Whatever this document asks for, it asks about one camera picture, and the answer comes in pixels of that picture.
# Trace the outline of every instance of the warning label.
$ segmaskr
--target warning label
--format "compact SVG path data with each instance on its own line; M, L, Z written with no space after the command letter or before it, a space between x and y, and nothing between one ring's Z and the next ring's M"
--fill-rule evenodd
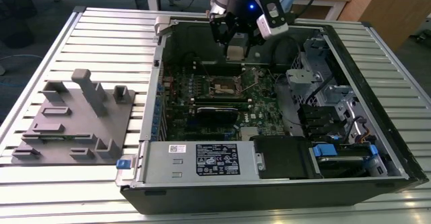
M199 176L240 175L237 144L197 145L197 173Z

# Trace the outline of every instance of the aluminum extrusion table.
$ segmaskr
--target aluminum extrusion table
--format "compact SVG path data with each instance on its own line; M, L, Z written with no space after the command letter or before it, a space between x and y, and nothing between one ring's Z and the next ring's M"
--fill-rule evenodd
M381 195L350 207L146 216L115 185L115 166L10 166L13 151L30 128L47 80L66 80L75 68L93 71L106 89L118 83L138 92L123 154L135 154L149 78L153 70L154 23L149 12L87 8L74 12L25 92L0 127L0 223L428 223L431 183ZM203 17L198 13L175 15ZM333 25L420 164L431 178L431 100L373 28L357 22L300 20Z

